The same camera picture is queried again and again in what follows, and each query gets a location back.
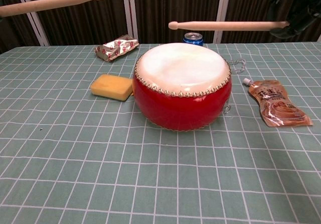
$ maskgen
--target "drumhead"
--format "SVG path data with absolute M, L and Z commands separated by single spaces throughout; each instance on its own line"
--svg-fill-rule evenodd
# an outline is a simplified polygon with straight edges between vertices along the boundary
M 224 86 L 230 68 L 216 52 L 187 43 L 169 43 L 148 50 L 135 67 L 149 88 L 173 96 L 209 94 Z

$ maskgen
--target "drum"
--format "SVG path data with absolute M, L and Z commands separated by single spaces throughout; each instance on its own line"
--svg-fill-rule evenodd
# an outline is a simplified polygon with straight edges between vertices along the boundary
M 214 121 L 231 89 L 229 65 L 205 47 L 163 44 L 135 64 L 136 104 L 150 121 L 170 130 L 194 130 Z

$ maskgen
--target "blue can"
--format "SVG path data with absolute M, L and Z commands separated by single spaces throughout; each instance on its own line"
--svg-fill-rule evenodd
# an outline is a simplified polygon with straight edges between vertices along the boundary
M 183 42 L 203 46 L 204 40 L 200 33 L 188 32 L 184 35 Z

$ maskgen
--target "drumstick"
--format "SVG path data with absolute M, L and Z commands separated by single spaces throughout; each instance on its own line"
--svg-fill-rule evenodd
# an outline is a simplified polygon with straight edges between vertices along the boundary
M 39 12 L 60 7 L 78 5 L 91 0 L 37 0 L 0 7 L 0 17 L 9 17 L 28 12 Z
M 270 31 L 288 25 L 289 22 L 170 22 L 169 28 L 195 31 Z

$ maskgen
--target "sponge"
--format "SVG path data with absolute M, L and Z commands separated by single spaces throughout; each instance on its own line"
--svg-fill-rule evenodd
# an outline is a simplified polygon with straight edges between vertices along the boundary
M 94 95 L 125 101 L 132 93 L 132 79 L 103 74 L 90 86 Z

